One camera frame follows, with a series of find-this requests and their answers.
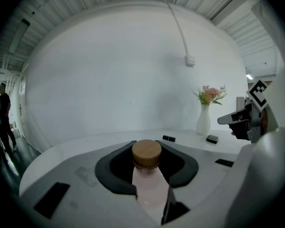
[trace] floor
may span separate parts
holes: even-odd
[[[10,156],[5,153],[5,158],[1,159],[0,173],[9,191],[17,196],[25,170],[40,153],[28,145],[23,137],[17,138],[16,142],[18,150]]]

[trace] small black object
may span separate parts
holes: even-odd
[[[164,135],[164,136],[162,137],[162,139],[168,140],[168,141],[171,141],[171,142],[175,142],[175,138],[169,137],[169,136],[166,136],[166,135]]]
[[[214,136],[214,135],[208,135],[206,138],[206,141],[210,143],[217,143],[219,141],[219,137]]]
[[[50,219],[69,187],[68,184],[56,182],[35,205],[34,210]]]
[[[232,167],[234,162],[233,161],[232,162],[231,161],[226,161],[226,160],[223,160],[223,159],[218,159],[217,161],[215,161],[215,163]]]

